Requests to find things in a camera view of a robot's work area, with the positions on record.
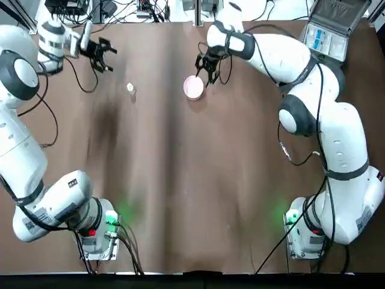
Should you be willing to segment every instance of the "brown table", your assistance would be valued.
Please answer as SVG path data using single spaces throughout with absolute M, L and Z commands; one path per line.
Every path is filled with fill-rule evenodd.
M 276 24 L 299 36 L 305 22 Z M 45 183 L 85 170 L 94 194 L 108 198 L 133 227 L 148 272 L 252 272 L 250 250 L 258 268 L 281 239 L 282 214 L 292 200 L 314 194 L 322 181 L 317 158 L 302 167 L 285 159 L 277 142 L 279 92 L 242 60 L 233 60 L 228 85 L 217 83 L 197 102 L 186 99 L 183 80 L 196 72 L 197 43 L 204 41 L 207 28 L 191 23 L 114 25 L 98 34 L 118 50 L 118 55 L 106 56 L 114 72 L 99 75 L 93 94 L 80 91 L 68 63 L 63 73 L 49 79 L 46 100 L 57 115 L 60 134 L 45 151 Z M 266 32 L 275 31 L 260 29 Z M 73 62 L 83 86 L 92 87 L 88 61 Z M 344 69 L 346 86 L 339 100 L 357 107 L 371 164 L 385 171 L 385 65 L 375 31 L 365 20 L 351 38 Z M 135 99 L 126 90 L 128 82 L 137 89 Z M 54 122 L 44 105 L 23 121 L 37 141 L 53 139 Z M 296 160 L 316 148 L 314 138 L 282 131 L 282 139 Z M 69 233 L 52 232 L 30 244 L 19 241 L 12 230 L 14 204 L 1 194 L 0 272 L 84 270 Z M 382 205 L 350 246 L 350 271 L 385 271 L 384 220 Z M 343 252 L 335 246 L 323 269 L 338 272 Z M 289 265 L 292 272 L 309 271 L 308 261 Z M 132 270 L 125 248 L 118 261 L 100 269 Z M 262 271 L 286 271 L 284 245 Z

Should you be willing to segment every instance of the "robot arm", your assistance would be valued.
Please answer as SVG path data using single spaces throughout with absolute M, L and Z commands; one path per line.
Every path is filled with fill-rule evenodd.
M 81 35 L 65 26 L 57 18 L 38 24 L 38 71 L 43 73 L 45 70 L 51 75 L 61 72 L 65 49 L 68 49 L 74 58 L 78 58 L 79 54 L 88 57 L 92 67 L 101 73 L 105 70 L 113 71 L 112 67 L 105 64 L 104 53 L 111 51 L 116 54 L 117 51 L 106 39 L 100 37 L 99 43 L 90 40 L 91 30 L 90 20 L 86 22 Z
M 88 259 L 107 259 L 117 250 L 116 241 L 105 237 L 117 230 L 111 203 L 92 197 L 89 177 L 78 170 L 46 187 L 47 159 L 17 116 L 39 90 L 37 54 L 21 28 L 0 26 L 0 182 L 16 203 L 14 232 L 31 242 L 65 222 L 80 233 Z
M 369 165 L 365 133 L 357 110 L 351 104 L 336 102 L 344 86 L 342 71 L 332 64 L 317 63 L 305 44 L 289 36 L 245 33 L 241 9 L 233 2 L 218 13 L 217 20 L 209 27 L 207 43 L 205 55 L 197 57 L 197 75 L 204 69 L 209 73 L 208 84 L 214 83 L 221 58 L 233 55 L 244 59 L 285 91 L 279 120 L 291 134 L 316 134 L 322 91 L 319 129 L 330 189 L 327 187 L 318 195 L 296 224 L 298 230 L 291 230 L 289 250 L 293 258 L 319 258 L 325 236 L 331 238 L 333 231 L 335 242 L 352 242 L 382 201 L 385 182 L 382 174 Z M 313 198 L 293 201 L 284 216 L 286 230 Z

